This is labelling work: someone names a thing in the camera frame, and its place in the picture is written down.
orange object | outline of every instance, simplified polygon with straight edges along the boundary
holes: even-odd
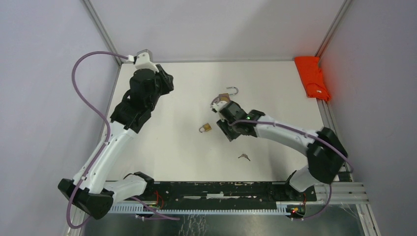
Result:
[[[307,96],[328,102],[331,96],[323,81],[323,73],[319,68],[319,60],[320,58],[318,57],[296,57],[294,59]]]

gray wall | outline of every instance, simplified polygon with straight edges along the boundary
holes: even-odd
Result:
[[[60,235],[67,200],[58,182],[86,161],[103,124],[72,88],[71,69],[106,48],[78,0],[1,1],[0,32],[0,235]],[[110,56],[77,71],[99,110],[116,73]]]
[[[91,2],[120,53],[140,42],[155,61],[190,61],[313,55],[343,0]]]
[[[354,1],[322,57],[382,235],[417,235],[417,1]]]

white table surface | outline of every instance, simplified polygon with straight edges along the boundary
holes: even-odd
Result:
[[[279,143],[240,136],[229,142],[216,125],[210,102],[226,87],[249,112],[263,111],[277,120],[321,129],[316,99],[307,98],[293,61],[163,63],[175,89],[160,97],[152,117],[121,153],[108,180],[141,171],[156,181],[281,181],[307,164],[297,151]],[[108,117],[129,89],[135,67],[121,67]],[[212,130],[198,131],[205,123]],[[238,157],[246,153],[251,161]]]

padlock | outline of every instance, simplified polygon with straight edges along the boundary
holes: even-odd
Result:
[[[198,129],[198,131],[199,131],[200,133],[203,133],[203,132],[208,132],[208,131],[210,131],[210,130],[211,130],[211,126],[209,125],[209,123],[204,124],[203,126],[201,126],[201,127]]]

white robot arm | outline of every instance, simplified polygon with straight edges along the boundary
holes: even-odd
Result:
[[[72,179],[62,179],[58,185],[69,200],[75,190],[72,203],[95,219],[102,218],[115,203],[139,196],[145,190],[150,178],[143,173],[115,182],[106,182],[106,178],[124,147],[150,118],[159,97],[174,90],[173,77],[151,61],[148,50],[136,57],[129,56],[129,60],[137,70],[130,79],[130,90],[110,116],[110,133],[104,135],[80,171]],[[94,159],[103,144],[104,149]]]
[[[265,138],[289,146],[307,157],[308,165],[287,179],[292,194],[303,192],[314,184],[332,183],[347,160],[347,152],[329,128],[305,130],[278,122],[260,111],[252,110],[247,114],[238,103],[229,99],[214,102],[211,108],[219,113],[217,125],[229,141],[240,135]]]

